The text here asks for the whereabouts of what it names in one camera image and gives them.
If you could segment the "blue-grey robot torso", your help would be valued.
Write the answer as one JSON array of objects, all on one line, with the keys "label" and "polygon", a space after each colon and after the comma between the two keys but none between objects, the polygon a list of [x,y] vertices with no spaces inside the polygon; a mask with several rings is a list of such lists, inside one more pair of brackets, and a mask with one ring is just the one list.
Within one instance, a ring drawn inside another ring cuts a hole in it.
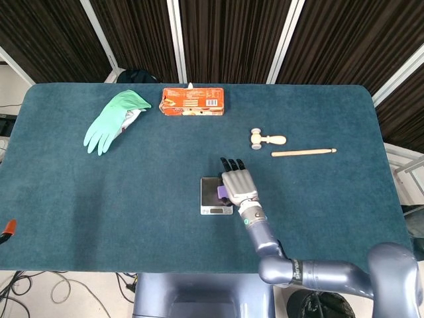
[{"label": "blue-grey robot torso", "polygon": [[140,273],[132,318],[276,318],[258,274]]}]

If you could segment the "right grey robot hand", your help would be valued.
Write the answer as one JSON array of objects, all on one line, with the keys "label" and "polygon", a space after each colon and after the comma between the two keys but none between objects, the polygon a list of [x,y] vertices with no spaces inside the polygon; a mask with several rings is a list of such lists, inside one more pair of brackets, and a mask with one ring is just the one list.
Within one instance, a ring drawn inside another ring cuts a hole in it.
[{"label": "right grey robot hand", "polygon": [[224,172],[221,174],[223,185],[229,201],[240,207],[245,201],[258,201],[258,190],[250,172],[241,159],[226,159],[221,157]]}]

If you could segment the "grey metal frame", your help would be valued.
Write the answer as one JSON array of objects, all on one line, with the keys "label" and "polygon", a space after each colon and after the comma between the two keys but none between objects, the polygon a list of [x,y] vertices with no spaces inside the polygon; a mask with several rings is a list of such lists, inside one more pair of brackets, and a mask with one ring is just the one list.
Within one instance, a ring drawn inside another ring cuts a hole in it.
[{"label": "grey metal frame", "polygon": [[402,205],[424,205],[424,154],[384,143]]}]

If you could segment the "teal table cloth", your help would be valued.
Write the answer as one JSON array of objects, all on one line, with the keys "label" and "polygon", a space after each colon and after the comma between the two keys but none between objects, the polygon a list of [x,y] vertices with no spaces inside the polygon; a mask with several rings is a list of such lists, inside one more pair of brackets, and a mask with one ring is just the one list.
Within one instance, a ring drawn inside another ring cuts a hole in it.
[{"label": "teal table cloth", "polygon": [[[116,94],[151,108],[99,156],[83,138]],[[244,272],[259,259],[238,214],[200,213],[200,180],[241,159],[292,258],[366,268],[410,246],[376,111],[359,85],[225,85],[222,116],[161,113],[162,84],[44,83],[26,93],[0,163],[0,270]],[[251,129],[285,136],[251,148]],[[332,154],[272,152],[336,148]]]}]

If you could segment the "small digital scale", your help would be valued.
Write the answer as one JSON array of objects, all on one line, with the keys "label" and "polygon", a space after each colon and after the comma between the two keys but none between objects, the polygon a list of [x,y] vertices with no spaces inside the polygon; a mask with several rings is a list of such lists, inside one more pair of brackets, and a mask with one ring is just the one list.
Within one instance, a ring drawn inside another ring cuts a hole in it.
[{"label": "small digital scale", "polygon": [[202,215],[232,215],[233,204],[227,199],[219,199],[217,187],[223,186],[221,178],[203,177],[200,181],[200,213]]}]

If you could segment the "green rubber glove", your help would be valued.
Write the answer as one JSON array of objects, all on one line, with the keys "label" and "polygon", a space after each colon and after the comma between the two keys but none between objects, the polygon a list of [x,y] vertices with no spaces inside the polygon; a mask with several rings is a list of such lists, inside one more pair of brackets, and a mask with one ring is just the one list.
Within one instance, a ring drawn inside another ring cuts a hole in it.
[{"label": "green rubber glove", "polygon": [[133,124],[141,113],[151,107],[151,104],[133,90],[128,89],[116,94],[85,134],[83,145],[87,148],[87,153],[91,154],[95,149],[99,156],[106,153],[111,143]]}]

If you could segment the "long wooden stick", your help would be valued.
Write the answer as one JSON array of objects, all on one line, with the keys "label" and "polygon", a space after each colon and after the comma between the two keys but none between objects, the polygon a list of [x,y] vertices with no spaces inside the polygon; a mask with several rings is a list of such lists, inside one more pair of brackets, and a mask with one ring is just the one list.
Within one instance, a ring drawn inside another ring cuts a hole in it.
[{"label": "long wooden stick", "polygon": [[310,150],[291,150],[291,151],[281,151],[281,152],[272,152],[272,157],[285,157],[285,156],[308,156],[315,154],[332,154],[336,153],[336,148],[322,148],[322,149],[310,149]]}]

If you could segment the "small wooden mallet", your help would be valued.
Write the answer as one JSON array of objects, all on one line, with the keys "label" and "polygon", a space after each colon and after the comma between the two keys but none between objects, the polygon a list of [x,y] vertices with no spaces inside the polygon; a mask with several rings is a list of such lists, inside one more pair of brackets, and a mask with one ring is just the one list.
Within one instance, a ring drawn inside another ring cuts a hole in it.
[{"label": "small wooden mallet", "polygon": [[261,129],[259,129],[259,128],[251,129],[250,142],[251,142],[251,148],[253,150],[261,149],[262,143],[283,145],[283,144],[286,143],[286,141],[287,141],[287,139],[286,139],[285,136],[282,136],[282,135],[262,136],[261,135]]}]

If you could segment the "orange snack box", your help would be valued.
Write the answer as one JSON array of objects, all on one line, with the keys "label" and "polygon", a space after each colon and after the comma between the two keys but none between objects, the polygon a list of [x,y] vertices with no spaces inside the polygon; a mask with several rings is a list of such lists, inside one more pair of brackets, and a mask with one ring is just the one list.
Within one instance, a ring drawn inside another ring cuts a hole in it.
[{"label": "orange snack box", "polygon": [[220,87],[167,87],[163,89],[159,109],[167,116],[222,116],[224,101],[224,90]]}]

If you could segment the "black bag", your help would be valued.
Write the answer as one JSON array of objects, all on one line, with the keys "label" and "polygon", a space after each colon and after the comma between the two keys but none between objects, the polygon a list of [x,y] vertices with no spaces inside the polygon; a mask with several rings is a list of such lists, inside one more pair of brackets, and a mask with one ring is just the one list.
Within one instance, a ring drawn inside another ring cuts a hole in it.
[{"label": "black bag", "polygon": [[146,70],[125,70],[120,73],[116,83],[159,83],[160,81]]}]

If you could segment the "white partition post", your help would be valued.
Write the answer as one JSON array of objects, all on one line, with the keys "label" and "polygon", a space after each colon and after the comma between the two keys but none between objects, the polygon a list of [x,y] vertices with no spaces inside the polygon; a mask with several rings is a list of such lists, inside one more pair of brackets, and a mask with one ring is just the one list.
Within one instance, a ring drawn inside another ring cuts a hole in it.
[{"label": "white partition post", "polygon": [[110,47],[109,41],[107,40],[107,37],[105,36],[105,33],[103,32],[103,29],[100,25],[97,15],[95,14],[91,1],[90,0],[79,0],[79,1],[97,35],[97,38],[111,66],[111,73],[107,76],[105,83],[115,83],[119,74],[121,73],[121,69],[118,67],[117,60]]},{"label": "white partition post", "polygon": [[34,80],[17,64],[17,62],[0,46],[0,58],[3,59],[24,81],[30,86],[34,85]]},{"label": "white partition post", "polygon": [[422,44],[372,96],[374,107],[377,108],[379,104],[389,97],[407,78],[421,67],[422,64],[424,64],[424,44]]},{"label": "white partition post", "polygon": [[180,1],[166,0],[168,8],[168,16],[170,20],[170,28],[172,33],[172,42],[174,47],[174,55],[176,59],[176,69],[178,73],[178,81],[187,83],[186,59],[184,53],[184,40],[182,32],[182,22],[180,15]]},{"label": "white partition post", "polygon": [[299,21],[305,0],[291,0],[278,45],[272,60],[266,84],[275,84],[286,57],[292,36]]}]

